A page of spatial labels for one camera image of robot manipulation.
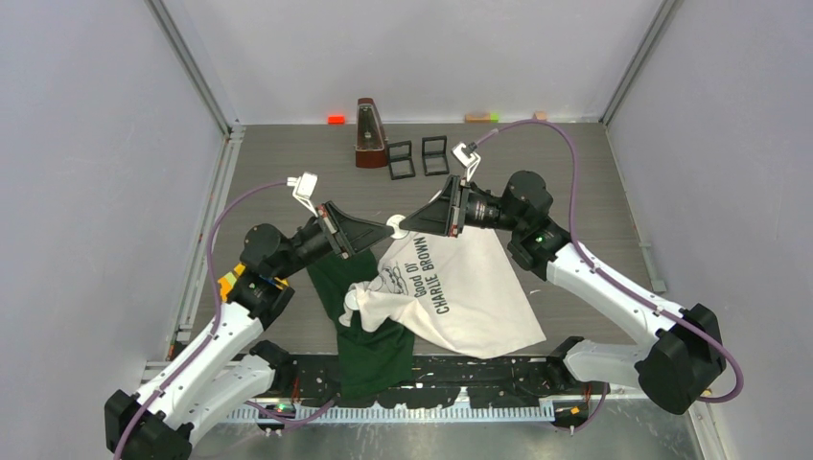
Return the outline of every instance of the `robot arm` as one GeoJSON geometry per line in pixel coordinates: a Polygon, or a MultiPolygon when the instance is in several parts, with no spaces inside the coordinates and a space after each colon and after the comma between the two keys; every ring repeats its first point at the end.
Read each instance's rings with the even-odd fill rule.
{"type": "MultiPolygon", "coordinates": [[[[458,146],[455,156],[459,157],[458,146]]],[[[466,225],[511,232],[508,251],[520,268],[582,298],[629,334],[636,345],[606,345],[571,337],[554,353],[576,380],[607,381],[638,387],[664,410],[683,414],[726,368],[725,360],[708,343],[676,324],[663,311],[720,341],[713,312],[698,304],[691,310],[638,286],[599,261],[583,244],[577,248],[570,234],[548,211],[553,198],[536,173],[515,172],[501,196],[491,195],[466,180],[447,179],[429,204],[400,222],[405,230],[456,237],[466,225]],[[657,310],[645,308],[627,293],[599,276],[598,269],[619,285],[648,299],[657,310]]]]}
{"type": "Polygon", "coordinates": [[[314,207],[308,190],[314,184],[315,176],[308,173],[291,183],[294,197],[314,213],[291,238],[267,223],[252,227],[245,235],[241,273],[221,304],[220,325],[215,328],[214,320],[210,322],[164,372],[136,393],[119,390],[107,400],[105,435],[110,451],[118,446],[136,411],[146,404],[122,458],[189,458],[200,438],[232,410],[269,389],[288,386],[286,379],[292,372],[280,370],[292,368],[290,356],[268,341],[252,347],[236,368],[225,371],[224,367],[284,311],[294,290],[282,280],[331,252],[352,257],[395,230],[352,218],[331,201],[314,207]],[[195,359],[186,364],[192,355],[195,359]],[[178,370],[181,372],[166,386],[166,380],[178,370]],[[160,396],[148,404],[156,390],[160,396]]]}

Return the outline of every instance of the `black plastic holder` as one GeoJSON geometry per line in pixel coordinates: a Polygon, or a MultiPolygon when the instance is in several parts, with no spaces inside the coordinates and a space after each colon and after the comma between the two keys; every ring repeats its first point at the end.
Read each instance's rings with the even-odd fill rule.
{"type": "Polygon", "coordinates": [[[386,163],[389,167],[389,177],[392,180],[406,179],[415,176],[415,165],[412,163],[412,141],[393,142],[386,144],[386,163]],[[393,150],[406,147],[406,153],[393,153],[393,150]],[[392,169],[393,163],[407,163],[409,164],[409,172],[404,174],[396,174],[392,169]]]}
{"type": "Polygon", "coordinates": [[[421,163],[424,164],[424,175],[445,175],[449,173],[449,160],[446,158],[446,144],[448,140],[446,136],[431,136],[421,139],[421,163]],[[443,141],[443,148],[440,150],[427,150],[428,142],[443,141]],[[427,160],[431,158],[440,158],[443,160],[444,169],[430,171],[427,165],[427,160]]]}

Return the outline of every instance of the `purple cable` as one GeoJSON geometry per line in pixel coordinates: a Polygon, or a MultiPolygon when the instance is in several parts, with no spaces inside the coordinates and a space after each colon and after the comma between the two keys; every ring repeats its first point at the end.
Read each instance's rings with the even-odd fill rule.
{"type": "Polygon", "coordinates": [[[290,420],[290,419],[286,419],[285,417],[280,417],[279,415],[277,415],[277,414],[271,412],[270,410],[262,407],[261,405],[257,404],[254,401],[246,401],[245,404],[250,405],[251,407],[254,407],[255,409],[259,410],[260,413],[262,413],[266,417],[269,417],[270,419],[273,419],[273,420],[275,420],[275,421],[277,421],[277,422],[279,422],[281,424],[284,424],[285,425],[285,430],[291,431],[292,429],[300,428],[300,427],[306,425],[308,422],[312,422],[312,421],[318,419],[319,417],[321,417],[322,415],[324,415],[325,412],[328,411],[328,409],[333,407],[334,401],[333,400],[327,401],[323,406],[319,407],[319,409],[316,410],[313,414],[309,415],[308,417],[306,417],[306,418],[304,418],[302,420],[290,420]]]}
{"type": "MultiPolygon", "coordinates": [[[[581,256],[581,258],[584,259],[585,263],[593,271],[595,271],[595,273],[597,273],[601,278],[603,278],[605,281],[610,283],[613,287],[617,288],[618,290],[620,290],[621,292],[623,292],[624,294],[626,294],[627,296],[629,296],[633,300],[635,300],[638,303],[640,303],[641,305],[645,306],[647,309],[649,309],[651,311],[657,311],[658,310],[657,305],[655,305],[654,303],[650,302],[649,300],[641,297],[640,295],[636,294],[635,292],[630,290],[628,287],[624,286],[619,280],[613,278],[612,275],[610,275],[609,273],[602,270],[600,267],[595,268],[595,263],[587,256],[587,254],[584,252],[584,249],[582,249],[581,242],[576,237],[576,190],[577,190],[578,181],[579,181],[579,160],[578,160],[578,153],[577,153],[577,150],[576,150],[576,146],[573,143],[573,140],[570,138],[570,136],[566,132],[564,132],[560,127],[556,126],[555,124],[550,123],[550,122],[546,122],[544,120],[537,120],[537,119],[519,120],[518,122],[514,122],[514,123],[506,125],[504,127],[494,128],[494,129],[488,131],[487,133],[485,133],[485,135],[483,135],[480,139],[478,139],[476,141],[476,144],[479,146],[482,143],[484,143],[485,141],[489,140],[491,137],[493,137],[493,136],[495,136],[495,135],[497,135],[497,134],[499,134],[499,133],[501,133],[501,132],[503,132],[503,131],[505,131],[507,129],[511,129],[511,128],[514,128],[514,127],[520,127],[522,125],[542,125],[542,126],[550,127],[551,129],[556,131],[560,136],[562,136],[562,138],[568,144],[568,149],[570,150],[570,156],[571,156],[572,161],[573,161],[573,177],[572,177],[572,181],[570,182],[570,204],[569,204],[568,227],[569,227],[569,230],[570,230],[570,239],[573,241],[573,246],[575,247],[576,252],[578,252],[579,256],[581,256]]],[[[736,359],[734,359],[734,356],[732,355],[732,353],[729,352],[726,349],[726,347],[723,346],[723,344],[721,344],[716,339],[714,339],[714,337],[712,337],[712,336],[708,335],[707,333],[701,331],[699,328],[697,328],[693,324],[689,323],[688,321],[684,320],[683,318],[681,318],[681,317],[679,317],[679,316],[677,316],[677,315],[675,315],[675,314],[673,314],[673,313],[671,313],[669,311],[666,311],[666,310],[661,311],[661,314],[663,316],[669,318],[670,320],[674,321],[676,324],[679,324],[681,327],[690,330],[693,334],[696,334],[700,338],[704,339],[708,343],[708,345],[711,346],[711,348],[716,350],[717,353],[719,353],[722,357],[724,357],[726,359],[726,361],[728,361],[729,364],[732,366],[732,369],[734,371],[734,375],[735,375],[735,378],[736,378],[736,383],[734,384],[734,388],[732,389],[732,391],[730,391],[728,394],[720,396],[720,397],[715,397],[715,398],[700,397],[697,400],[700,401],[700,402],[703,402],[703,403],[725,403],[725,402],[731,401],[734,398],[736,398],[742,392],[742,388],[743,388],[743,384],[744,384],[744,377],[743,377],[743,374],[742,374],[742,368],[740,367],[740,365],[736,361],[736,359]]]]}
{"type": "Polygon", "coordinates": [[[212,326],[212,331],[208,335],[206,335],[206,337],[203,338],[203,341],[200,342],[200,345],[197,348],[195,348],[195,350],[191,354],[189,354],[189,356],[177,367],[177,369],[175,369],[175,371],[172,372],[164,380],[164,382],[161,383],[158,386],[158,388],[156,388],[155,391],[152,392],[152,394],[147,398],[146,401],[144,401],[144,403],[141,405],[141,407],[138,408],[138,410],[135,412],[135,414],[130,419],[127,426],[125,426],[125,430],[122,432],[122,437],[119,439],[119,444],[116,445],[116,451],[113,452],[113,460],[121,460],[122,453],[124,452],[125,446],[127,445],[127,441],[129,439],[129,436],[130,436],[130,434],[132,434],[132,431],[135,429],[135,426],[138,423],[138,421],[141,420],[141,417],[144,416],[144,413],[147,411],[147,409],[150,407],[150,405],[152,403],[154,403],[155,400],[158,399],[158,397],[164,393],[164,390],[166,390],[173,383],[173,381],[175,379],[177,379],[177,377],[180,375],[180,373],[182,373],[187,367],[189,367],[189,365],[192,364],[193,361],[195,361],[195,358],[197,358],[201,353],[203,353],[203,350],[206,349],[206,347],[212,341],[212,337],[215,336],[216,332],[218,331],[218,328],[221,326],[221,317],[222,317],[221,296],[220,296],[220,293],[218,292],[218,277],[215,274],[215,265],[214,265],[214,262],[212,260],[213,259],[212,258],[212,251],[213,251],[213,248],[215,246],[215,235],[217,235],[217,233],[218,233],[218,229],[221,226],[221,222],[223,221],[223,218],[225,218],[226,215],[235,206],[240,204],[243,200],[245,200],[249,196],[252,196],[252,195],[256,194],[257,192],[261,192],[262,190],[265,190],[265,189],[270,189],[272,187],[279,187],[279,186],[285,185],[286,182],[287,181],[279,180],[279,181],[276,181],[276,182],[270,182],[268,184],[263,184],[263,185],[260,185],[258,187],[255,187],[255,188],[249,190],[248,192],[238,196],[234,201],[232,201],[225,208],[223,208],[223,211],[221,212],[221,214],[218,216],[218,218],[215,219],[215,222],[212,224],[212,230],[209,232],[209,236],[206,238],[206,266],[209,269],[209,280],[212,282],[212,294],[214,295],[214,300],[215,300],[215,318],[213,320],[214,325],[212,326]]]}

